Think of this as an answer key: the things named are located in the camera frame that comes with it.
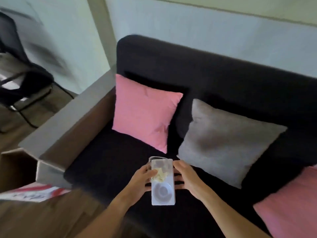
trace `black chair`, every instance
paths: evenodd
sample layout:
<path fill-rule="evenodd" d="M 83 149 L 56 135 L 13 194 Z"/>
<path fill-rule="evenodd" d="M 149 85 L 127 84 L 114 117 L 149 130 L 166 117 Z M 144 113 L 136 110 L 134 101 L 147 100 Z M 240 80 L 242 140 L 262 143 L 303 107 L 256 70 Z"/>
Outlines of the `black chair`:
<path fill-rule="evenodd" d="M 37 128 L 37 126 L 33 125 L 25 117 L 22 111 L 48 96 L 52 91 L 53 85 L 56 85 L 66 94 L 74 98 L 68 91 L 66 91 L 54 81 L 54 77 L 48 71 L 46 71 L 41 66 L 32 63 L 28 59 L 20 41 L 14 20 L 2 12 L 0 12 L 0 52 L 10 53 L 15 58 L 30 67 L 29 71 L 25 73 L 19 73 L 3 81 L 0 81 L 0 104 L 12 112 L 18 112 L 18 114 L 20 114 L 31 127 Z M 8 90 L 2 87 L 3 84 L 15 80 L 22 74 L 25 74 L 25 77 L 19 89 Z M 47 91 L 44 95 L 38 97 L 20 109 L 15 107 L 15 104 L 19 100 L 23 98 L 30 98 L 34 94 L 39 93 L 42 89 L 47 87 L 50 87 L 49 91 Z"/>

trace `sofa armrest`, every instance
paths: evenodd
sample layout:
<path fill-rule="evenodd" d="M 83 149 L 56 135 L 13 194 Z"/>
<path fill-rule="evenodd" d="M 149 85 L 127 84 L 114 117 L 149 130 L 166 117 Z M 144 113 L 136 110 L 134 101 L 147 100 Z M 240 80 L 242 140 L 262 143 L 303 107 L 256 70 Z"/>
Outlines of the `sofa armrest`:
<path fill-rule="evenodd" d="M 19 147 L 43 163 L 65 171 L 113 118 L 115 71 L 109 70 L 70 101 Z"/>

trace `yellow wall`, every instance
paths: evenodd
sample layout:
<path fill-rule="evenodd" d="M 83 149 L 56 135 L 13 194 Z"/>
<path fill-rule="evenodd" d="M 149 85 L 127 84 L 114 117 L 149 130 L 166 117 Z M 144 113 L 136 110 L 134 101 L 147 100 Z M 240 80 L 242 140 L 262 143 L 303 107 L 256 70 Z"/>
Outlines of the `yellow wall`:
<path fill-rule="evenodd" d="M 166 0 L 317 25 L 317 0 Z"/>

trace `hand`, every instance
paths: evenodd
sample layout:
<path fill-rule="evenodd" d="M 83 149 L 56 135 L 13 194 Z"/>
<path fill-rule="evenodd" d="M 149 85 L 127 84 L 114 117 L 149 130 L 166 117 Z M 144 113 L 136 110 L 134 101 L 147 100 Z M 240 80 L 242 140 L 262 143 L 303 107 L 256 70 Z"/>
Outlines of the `hand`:
<path fill-rule="evenodd" d="M 183 160 L 173 161 L 174 174 L 181 174 L 175 176 L 174 181 L 183 181 L 184 184 L 175 185 L 175 189 L 187 189 L 197 199 L 200 200 L 199 191 L 206 185 L 194 171 L 194 169 Z"/>
<path fill-rule="evenodd" d="M 150 179 L 157 174 L 157 170 L 149 170 L 150 164 L 143 165 L 132 176 L 127 186 L 117 195 L 117 199 L 124 202 L 127 208 L 133 206 L 151 186 L 145 186 Z"/>

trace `pillow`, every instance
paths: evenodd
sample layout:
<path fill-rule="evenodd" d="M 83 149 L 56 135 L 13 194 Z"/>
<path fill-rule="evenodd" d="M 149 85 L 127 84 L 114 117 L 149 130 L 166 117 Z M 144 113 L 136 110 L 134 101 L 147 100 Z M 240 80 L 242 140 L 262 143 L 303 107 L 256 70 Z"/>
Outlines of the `pillow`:
<path fill-rule="evenodd" d="M 232 114 L 198 99 L 179 158 L 241 188 L 251 165 L 287 127 Z"/>
<path fill-rule="evenodd" d="M 117 74 L 116 96 L 112 129 L 166 154 L 168 126 L 183 94 L 149 88 Z"/>
<path fill-rule="evenodd" d="M 303 172 L 254 209 L 274 238 L 317 236 L 317 168 Z"/>

